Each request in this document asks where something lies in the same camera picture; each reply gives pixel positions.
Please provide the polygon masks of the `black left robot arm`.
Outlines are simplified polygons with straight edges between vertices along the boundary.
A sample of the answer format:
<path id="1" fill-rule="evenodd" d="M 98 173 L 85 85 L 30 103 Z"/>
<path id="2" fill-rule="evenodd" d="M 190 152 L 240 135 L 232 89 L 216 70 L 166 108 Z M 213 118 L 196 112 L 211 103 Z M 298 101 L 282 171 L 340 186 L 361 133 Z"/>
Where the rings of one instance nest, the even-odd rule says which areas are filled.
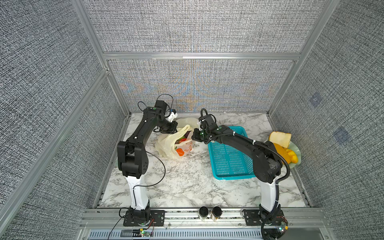
<path id="1" fill-rule="evenodd" d="M 126 178 L 131 194 L 126 218 L 140 225 L 151 218 L 150 200 L 146 194 L 148 186 L 145 184 L 145 173 L 149 167 L 147 141 L 155 128 L 163 134 L 177 132 L 178 123 L 168 120 L 167 112 L 172 112 L 171 107 L 165 101 L 156 100 L 153 107 L 143 110 L 142 120 L 133 134 L 117 146 L 118 168 Z"/>

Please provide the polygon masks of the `yellowish printed plastic bag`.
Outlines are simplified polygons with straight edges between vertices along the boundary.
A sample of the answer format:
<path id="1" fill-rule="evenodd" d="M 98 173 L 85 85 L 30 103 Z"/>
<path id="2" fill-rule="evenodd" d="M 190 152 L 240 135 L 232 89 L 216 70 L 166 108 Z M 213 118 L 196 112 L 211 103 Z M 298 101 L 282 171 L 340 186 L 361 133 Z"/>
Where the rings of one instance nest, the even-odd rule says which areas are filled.
<path id="1" fill-rule="evenodd" d="M 158 153 L 170 160 L 179 160 L 185 157 L 193 148 L 192 134 L 199 129 L 198 119 L 177 119 L 177 132 L 175 134 L 161 134 L 155 143 Z"/>

